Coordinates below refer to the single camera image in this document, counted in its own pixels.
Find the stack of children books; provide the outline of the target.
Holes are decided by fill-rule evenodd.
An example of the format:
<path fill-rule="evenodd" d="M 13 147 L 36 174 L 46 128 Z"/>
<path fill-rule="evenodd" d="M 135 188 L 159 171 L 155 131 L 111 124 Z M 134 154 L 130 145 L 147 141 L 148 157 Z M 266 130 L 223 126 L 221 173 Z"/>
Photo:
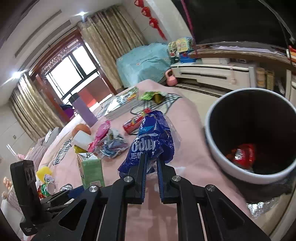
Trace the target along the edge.
<path fill-rule="evenodd" d="M 107 120 L 114 120 L 122 114 L 131 111 L 132 108 L 139 104 L 138 93 L 138 87 L 134 86 L 115 96 L 108 105 L 104 117 Z"/>

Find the white tv cabinet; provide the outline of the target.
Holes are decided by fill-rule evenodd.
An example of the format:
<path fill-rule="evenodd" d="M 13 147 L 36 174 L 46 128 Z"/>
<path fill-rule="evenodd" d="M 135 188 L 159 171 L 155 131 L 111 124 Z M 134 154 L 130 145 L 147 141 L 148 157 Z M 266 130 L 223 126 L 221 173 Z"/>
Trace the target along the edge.
<path fill-rule="evenodd" d="M 281 81 L 285 90 L 282 94 L 290 99 L 292 72 L 285 66 L 275 63 L 251 62 L 224 64 L 176 63 L 171 65 L 177 78 L 193 79 L 199 84 L 210 85 L 227 90 L 257 87 L 257 68 L 274 72 L 274 79 Z"/>

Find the white round trash bin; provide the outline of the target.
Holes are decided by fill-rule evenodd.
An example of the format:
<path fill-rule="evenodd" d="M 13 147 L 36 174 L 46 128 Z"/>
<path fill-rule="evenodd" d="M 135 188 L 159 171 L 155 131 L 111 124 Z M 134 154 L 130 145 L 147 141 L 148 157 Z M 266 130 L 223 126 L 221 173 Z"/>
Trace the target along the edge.
<path fill-rule="evenodd" d="M 205 118 L 210 153 L 228 175 L 252 184 L 271 184 L 295 170 L 295 107 L 262 88 L 234 90 L 217 99 Z M 227 158 L 233 149 L 252 144 L 253 171 Z"/>

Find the red orange snack packet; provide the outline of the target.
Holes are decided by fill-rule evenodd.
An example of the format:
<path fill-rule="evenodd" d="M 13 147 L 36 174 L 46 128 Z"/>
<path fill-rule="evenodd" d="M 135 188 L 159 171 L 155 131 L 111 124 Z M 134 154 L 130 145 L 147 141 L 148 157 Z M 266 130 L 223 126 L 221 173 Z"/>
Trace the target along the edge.
<path fill-rule="evenodd" d="M 226 158 L 234 165 L 253 172 L 252 166 L 256 160 L 255 146 L 253 144 L 241 144 L 236 149 L 232 149 Z"/>

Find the green red crushed can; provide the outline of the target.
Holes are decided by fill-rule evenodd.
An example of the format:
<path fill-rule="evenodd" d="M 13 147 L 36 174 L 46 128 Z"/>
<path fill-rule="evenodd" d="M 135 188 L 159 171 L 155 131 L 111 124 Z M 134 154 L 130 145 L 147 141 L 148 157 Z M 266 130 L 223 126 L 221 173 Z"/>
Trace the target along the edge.
<path fill-rule="evenodd" d="M 37 189 L 38 196 L 40 199 L 44 199 L 46 197 L 50 197 L 55 194 L 56 192 L 56 186 L 53 182 L 45 182 Z"/>

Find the green milk carton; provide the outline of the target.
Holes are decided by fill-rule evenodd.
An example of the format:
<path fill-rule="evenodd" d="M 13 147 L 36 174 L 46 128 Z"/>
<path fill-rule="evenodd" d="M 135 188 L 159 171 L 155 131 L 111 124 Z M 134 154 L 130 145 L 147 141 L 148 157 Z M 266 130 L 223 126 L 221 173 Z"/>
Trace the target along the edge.
<path fill-rule="evenodd" d="M 105 186 L 100 158 L 93 153 L 78 153 L 77 161 L 84 189 Z"/>

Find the red candy tube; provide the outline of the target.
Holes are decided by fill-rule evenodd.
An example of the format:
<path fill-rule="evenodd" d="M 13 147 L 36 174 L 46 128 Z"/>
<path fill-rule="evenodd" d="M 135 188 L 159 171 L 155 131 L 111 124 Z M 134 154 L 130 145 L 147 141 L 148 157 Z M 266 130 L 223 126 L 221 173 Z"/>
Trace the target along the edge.
<path fill-rule="evenodd" d="M 140 113 L 138 113 L 135 117 L 133 117 L 130 120 L 128 120 L 123 125 L 123 129 L 125 130 L 125 132 L 130 135 L 133 131 L 137 130 L 140 127 L 140 125 L 141 125 L 142 120 L 144 119 L 144 117 L 148 113 L 150 113 L 151 111 L 152 110 L 150 108 L 145 108 Z"/>

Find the blue snack wrapper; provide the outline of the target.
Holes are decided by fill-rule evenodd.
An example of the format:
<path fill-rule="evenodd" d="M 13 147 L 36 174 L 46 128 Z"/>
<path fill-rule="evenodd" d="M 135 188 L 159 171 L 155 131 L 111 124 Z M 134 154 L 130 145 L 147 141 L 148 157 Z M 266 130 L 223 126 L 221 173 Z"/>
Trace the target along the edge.
<path fill-rule="evenodd" d="M 175 146 L 169 124 L 161 111 L 154 110 L 142 120 L 137 137 L 132 142 L 126 159 L 118 168 L 119 176 L 128 174 L 130 168 L 138 166 L 142 154 L 147 155 L 147 173 L 152 173 L 152 165 L 156 159 L 169 163 L 174 153 Z"/>

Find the white paper cup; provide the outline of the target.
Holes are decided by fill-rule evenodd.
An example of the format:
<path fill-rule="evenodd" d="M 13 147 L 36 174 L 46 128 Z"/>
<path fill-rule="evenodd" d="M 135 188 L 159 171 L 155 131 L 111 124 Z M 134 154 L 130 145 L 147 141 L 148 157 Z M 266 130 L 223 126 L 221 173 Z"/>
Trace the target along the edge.
<path fill-rule="evenodd" d="M 72 139 L 71 145 L 78 146 L 87 151 L 89 144 L 92 143 L 93 141 L 94 141 L 94 138 L 91 135 L 79 130 L 77 134 L 74 136 L 74 138 Z"/>

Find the green gold snack bag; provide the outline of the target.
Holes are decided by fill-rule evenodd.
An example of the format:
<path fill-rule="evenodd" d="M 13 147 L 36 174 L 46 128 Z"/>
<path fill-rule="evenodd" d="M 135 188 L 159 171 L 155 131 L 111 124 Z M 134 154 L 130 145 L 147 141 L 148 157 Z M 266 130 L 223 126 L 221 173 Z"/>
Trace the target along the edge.
<path fill-rule="evenodd" d="M 147 101 L 154 101 L 156 104 L 160 104 L 165 100 L 165 97 L 168 94 L 166 92 L 161 91 L 146 91 L 144 94 L 140 96 L 141 100 L 147 100 Z"/>

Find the silver blue wrapper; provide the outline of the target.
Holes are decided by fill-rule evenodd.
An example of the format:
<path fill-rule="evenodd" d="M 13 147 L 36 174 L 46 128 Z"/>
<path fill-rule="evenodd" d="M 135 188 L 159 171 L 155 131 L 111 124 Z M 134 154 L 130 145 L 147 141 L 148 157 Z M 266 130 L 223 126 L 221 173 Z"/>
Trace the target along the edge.
<path fill-rule="evenodd" d="M 116 129 L 109 129 L 100 152 L 109 158 L 115 158 L 130 147 L 129 143 Z"/>

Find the yellow snack wrapper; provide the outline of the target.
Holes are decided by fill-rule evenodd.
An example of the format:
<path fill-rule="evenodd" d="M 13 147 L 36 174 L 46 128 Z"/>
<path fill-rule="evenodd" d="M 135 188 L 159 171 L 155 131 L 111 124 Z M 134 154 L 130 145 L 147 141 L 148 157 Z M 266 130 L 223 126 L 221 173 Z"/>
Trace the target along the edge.
<path fill-rule="evenodd" d="M 86 151 L 85 149 L 77 146 L 77 145 L 74 145 L 74 151 L 76 154 L 79 154 L 79 153 L 87 153 L 88 151 Z"/>

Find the pink blanket table cover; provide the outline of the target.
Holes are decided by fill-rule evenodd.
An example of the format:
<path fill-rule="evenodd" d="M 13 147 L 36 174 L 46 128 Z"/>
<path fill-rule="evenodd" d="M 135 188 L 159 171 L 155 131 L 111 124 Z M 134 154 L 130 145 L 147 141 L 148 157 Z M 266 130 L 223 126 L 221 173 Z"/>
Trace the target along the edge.
<path fill-rule="evenodd" d="M 177 103 L 170 118 L 185 143 L 175 153 L 167 118 L 147 114 L 128 149 L 113 160 L 87 155 L 101 181 L 86 180 L 70 148 L 58 159 L 60 137 L 41 165 L 53 172 L 57 189 L 71 184 L 72 202 L 34 240 L 255 240 L 265 233 L 244 213 L 243 199 L 211 159 L 196 116 Z"/>

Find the pink kettlebell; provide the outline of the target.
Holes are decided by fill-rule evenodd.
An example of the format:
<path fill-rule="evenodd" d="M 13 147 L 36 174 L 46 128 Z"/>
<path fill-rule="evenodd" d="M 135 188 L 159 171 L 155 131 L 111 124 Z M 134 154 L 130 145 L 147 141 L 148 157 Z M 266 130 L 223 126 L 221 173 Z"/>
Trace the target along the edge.
<path fill-rule="evenodd" d="M 169 69 L 165 72 L 166 84 L 168 86 L 175 86 L 178 83 L 177 78 L 174 76 L 172 69 Z"/>

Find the beige left curtain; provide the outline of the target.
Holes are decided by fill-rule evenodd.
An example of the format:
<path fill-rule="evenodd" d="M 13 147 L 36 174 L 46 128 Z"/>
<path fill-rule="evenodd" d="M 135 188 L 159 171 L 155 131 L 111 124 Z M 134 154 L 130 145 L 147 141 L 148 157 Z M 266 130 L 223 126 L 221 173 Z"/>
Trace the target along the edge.
<path fill-rule="evenodd" d="M 9 105 L 18 123 L 36 142 L 55 127 L 64 124 L 37 91 L 27 73 L 21 75 L 9 98 Z"/>

